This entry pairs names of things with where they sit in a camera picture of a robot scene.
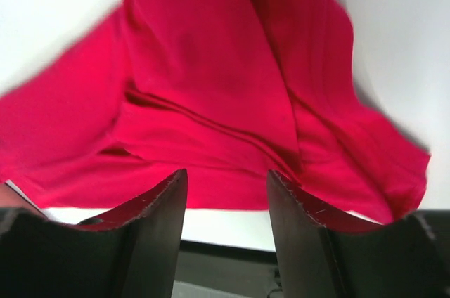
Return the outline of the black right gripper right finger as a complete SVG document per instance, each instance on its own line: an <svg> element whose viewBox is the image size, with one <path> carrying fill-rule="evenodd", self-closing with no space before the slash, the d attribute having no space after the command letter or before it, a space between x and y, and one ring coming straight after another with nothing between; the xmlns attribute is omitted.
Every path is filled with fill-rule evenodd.
<svg viewBox="0 0 450 298"><path fill-rule="evenodd" d="M277 171L266 188L286 297L448 297L449 212L387 225L348 214Z"/></svg>

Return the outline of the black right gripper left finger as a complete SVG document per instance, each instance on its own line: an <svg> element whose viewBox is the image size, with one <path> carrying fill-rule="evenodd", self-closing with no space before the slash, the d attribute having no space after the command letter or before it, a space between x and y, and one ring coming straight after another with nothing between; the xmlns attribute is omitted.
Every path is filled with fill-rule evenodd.
<svg viewBox="0 0 450 298"><path fill-rule="evenodd" d="M77 225L1 210L2 297L170 297L187 172Z"/></svg>

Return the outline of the crimson red t-shirt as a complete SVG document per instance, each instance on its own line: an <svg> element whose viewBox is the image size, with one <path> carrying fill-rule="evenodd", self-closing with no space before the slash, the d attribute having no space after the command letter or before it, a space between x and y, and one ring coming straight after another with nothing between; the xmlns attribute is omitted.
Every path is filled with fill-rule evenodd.
<svg viewBox="0 0 450 298"><path fill-rule="evenodd" d="M275 169L383 224L429 155L359 102L336 0L123 0L1 99L1 181L42 208L112 208L177 169L194 209L265 210Z"/></svg>

